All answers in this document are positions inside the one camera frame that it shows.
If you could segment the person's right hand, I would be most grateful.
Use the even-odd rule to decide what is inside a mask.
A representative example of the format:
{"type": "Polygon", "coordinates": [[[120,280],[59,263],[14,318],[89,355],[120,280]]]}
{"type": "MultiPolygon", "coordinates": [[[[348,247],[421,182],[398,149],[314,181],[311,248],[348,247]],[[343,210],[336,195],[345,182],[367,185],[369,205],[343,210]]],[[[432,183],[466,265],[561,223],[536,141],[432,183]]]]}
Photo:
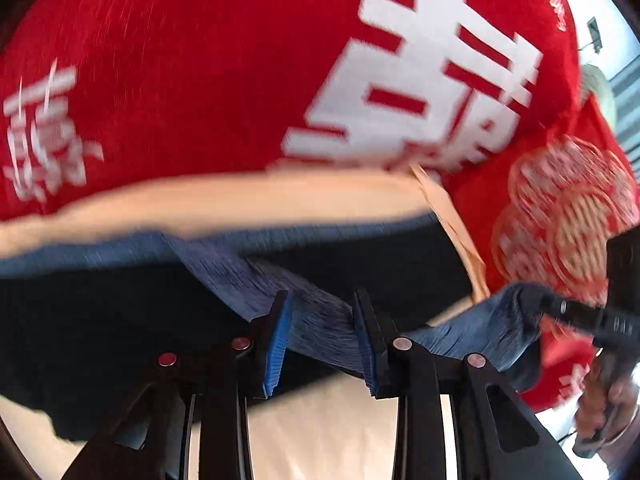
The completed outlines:
{"type": "Polygon", "coordinates": [[[576,434],[584,441],[596,437],[605,441],[621,434],[631,423],[637,408],[639,387],[626,374],[610,371],[619,358],[601,350],[582,381],[582,395],[574,417],[576,434]]]}

